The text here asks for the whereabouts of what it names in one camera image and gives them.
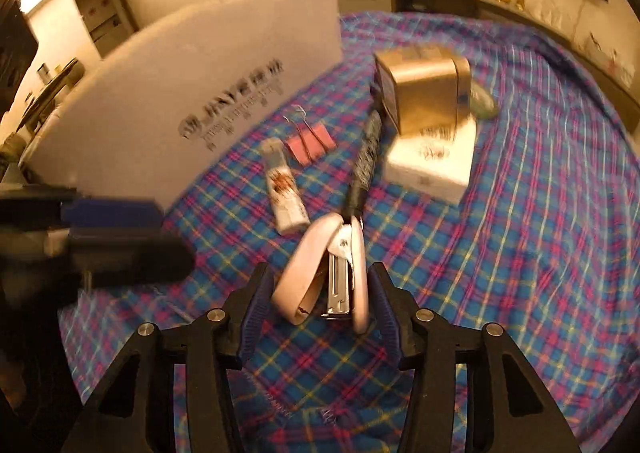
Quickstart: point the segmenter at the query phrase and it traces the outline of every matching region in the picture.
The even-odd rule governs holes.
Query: cardboard box
[[[383,178],[450,204],[459,204],[469,185],[476,144],[476,120],[467,116],[457,128],[425,130],[397,137],[386,154]]]
[[[337,0],[210,0],[118,47],[22,157],[46,184],[168,208],[342,60]]]
[[[466,118],[471,88],[466,58],[436,45],[397,47],[375,58],[386,111],[401,136]]]

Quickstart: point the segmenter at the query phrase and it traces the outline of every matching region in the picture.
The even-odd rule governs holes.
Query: bed
[[[166,229],[197,250],[187,279],[83,294],[60,314],[82,399],[142,322],[191,322],[244,285],[258,262],[283,270],[299,236],[274,229],[257,145],[292,135],[282,119],[290,104],[337,143],[297,172],[313,220],[342,202],[370,101],[372,51],[433,42],[468,58],[500,116],[479,122],[459,207],[386,184],[378,172],[364,216],[367,263],[384,262],[396,286],[454,324],[504,325],[582,451],[599,451],[640,391],[640,170],[611,104],[569,53],[515,24],[361,13],[342,18],[342,38],[344,62],[236,144],[167,214]],[[188,451],[184,370],[175,375],[178,450]],[[462,451],[463,368],[457,380],[454,451]],[[394,451],[411,383],[386,361],[377,331],[358,337],[348,323],[319,317],[293,327],[275,312],[247,367],[230,372],[245,448],[260,452]]]

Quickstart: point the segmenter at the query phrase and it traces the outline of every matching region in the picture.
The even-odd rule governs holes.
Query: metal screw
[[[222,321],[225,319],[226,313],[221,308],[215,308],[207,312],[207,319],[209,321]]]
[[[490,336],[497,338],[502,335],[502,333],[504,332],[504,329],[497,323],[490,323],[489,325],[486,326],[486,331]]]
[[[156,330],[156,327],[154,327],[153,323],[143,323],[138,327],[138,334],[141,336],[150,336],[154,333],[154,330]]]
[[[433,312],[428,308],[421,308],[415,313],[415,317],[420,321],[429,322],[433,319]]]

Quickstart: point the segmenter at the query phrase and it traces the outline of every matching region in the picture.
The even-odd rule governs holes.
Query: blue plaid fabric
[[[345,59],[299,92],[310,122],[337,149],[296,180],[312,219],[340,207],[369,107],[372,52],[431,42],[468,58],[500,105],[479,122],[468,191],[453,207],[376,175],[364,217],[367,262],[457,325],[500,322],[519,344],[584,453],[608,440],[638,396],[640,173],[625,130],[571,55],[523,26],[424,14],[342,20]],[[162,289],[82,295],[60,315],[74,379],[86,399],[143,321],[190,322],[220,306],[267,260],[280,272],[300,236],[274,230],[257,144],[287,138],[283,106],[197,180],[166,227],[197,250],[196,269]],[[391,135],[388,134],[383,150]],[[254,357],[230,372],[247,451],[394,451],[412,375],[387,361],[375,329],[318,317],[293,327],[272,314]],[[176,370],[176,433],[188,451],[184,369]],[[454,450],[466,424],[458,372]]]

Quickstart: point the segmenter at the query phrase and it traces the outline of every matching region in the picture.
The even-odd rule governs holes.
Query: small box
[[[401,136],[466,118],[471,88],[466,58],[436,45],[398,47],[375,58],[385,108]]]
[[[425,130],[424,135],[396,137],[386,154],[383,178],[459,204],[469,185],[476,144],[476,120],[467,116],[457,128]]]

